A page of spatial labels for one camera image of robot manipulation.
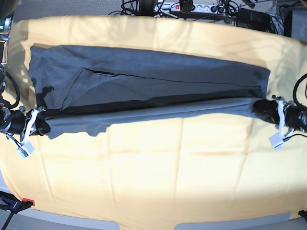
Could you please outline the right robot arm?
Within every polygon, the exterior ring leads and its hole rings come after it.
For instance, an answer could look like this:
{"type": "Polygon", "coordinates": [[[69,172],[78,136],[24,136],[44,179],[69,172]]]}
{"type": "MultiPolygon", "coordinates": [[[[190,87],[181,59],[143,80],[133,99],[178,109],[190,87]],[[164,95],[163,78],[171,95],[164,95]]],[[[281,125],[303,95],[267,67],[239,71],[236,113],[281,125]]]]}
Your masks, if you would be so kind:
{"type": "Polygon", "coordinates": [[[0,92],[4,92],[6,80],[10,80],[16,93],[16,101],[13,104],[4,100],[3,97],[0,98],[0,132],[18,147],[22,147],[28,143],[30,136],[42,136],[50,129],[46,122],[38,118],[39,113],[46,111],[45,107],[32,109],[26,114],[24,113],[25,108],[22,106],[18,110],[14,110],[20,102],[20,90],[4,65],[7,64],[10,31],[17,4],[17,0],[2,0],[0,2],[0,92]]]}

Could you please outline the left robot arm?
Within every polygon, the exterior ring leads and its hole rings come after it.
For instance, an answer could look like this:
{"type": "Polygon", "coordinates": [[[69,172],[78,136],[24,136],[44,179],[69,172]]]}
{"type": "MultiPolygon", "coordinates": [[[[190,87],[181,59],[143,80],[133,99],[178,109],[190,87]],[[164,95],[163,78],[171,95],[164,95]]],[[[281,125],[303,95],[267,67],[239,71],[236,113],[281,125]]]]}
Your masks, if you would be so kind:
{"type": "Polygon", "coordinates": [[[272,96],[272,100],[261,99],[253,103],[252,112],[258,119],[274,124],[277,128],[287,127],[291,131],[307,132],[307,107],[299,103],[297,90],[307,75],[298,79],[293,88],[293,100],[286,101],[281,96],[272,96]]]}

